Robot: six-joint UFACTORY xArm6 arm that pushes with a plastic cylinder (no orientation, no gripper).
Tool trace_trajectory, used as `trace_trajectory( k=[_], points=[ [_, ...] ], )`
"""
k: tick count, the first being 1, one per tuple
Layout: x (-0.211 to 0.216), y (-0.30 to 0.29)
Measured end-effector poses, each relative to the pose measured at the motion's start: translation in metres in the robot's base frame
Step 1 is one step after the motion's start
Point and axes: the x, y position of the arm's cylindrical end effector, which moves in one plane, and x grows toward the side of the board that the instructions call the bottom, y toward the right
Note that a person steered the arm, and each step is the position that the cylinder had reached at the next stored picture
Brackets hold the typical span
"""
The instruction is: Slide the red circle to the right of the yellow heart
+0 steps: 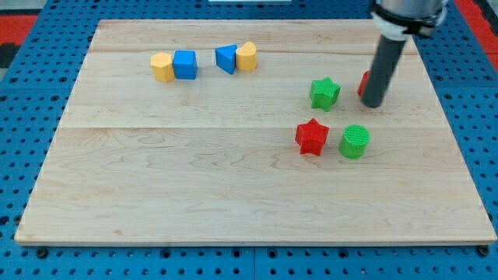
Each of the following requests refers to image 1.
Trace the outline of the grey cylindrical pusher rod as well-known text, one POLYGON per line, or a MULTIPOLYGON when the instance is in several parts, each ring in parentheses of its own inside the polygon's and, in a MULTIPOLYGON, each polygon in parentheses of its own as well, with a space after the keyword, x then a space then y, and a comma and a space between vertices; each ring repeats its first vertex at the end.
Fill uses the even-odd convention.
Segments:
POLYGON ((366 107, 377 108, 383 103, 404 46, 405 40, 391 40, 384 35, 380 36, 361 96, 361 101, 366 107))

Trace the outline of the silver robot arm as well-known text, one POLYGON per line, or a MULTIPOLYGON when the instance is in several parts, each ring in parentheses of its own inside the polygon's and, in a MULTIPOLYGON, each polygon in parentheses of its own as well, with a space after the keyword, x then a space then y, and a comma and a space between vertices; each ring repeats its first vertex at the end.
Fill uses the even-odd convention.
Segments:
POLYGON ((412 35, 431 37, 447 15, 445 0, 373 0, 370 14, 381 35, 361 95, 363 105, 379 107, 405 42, 412 35))

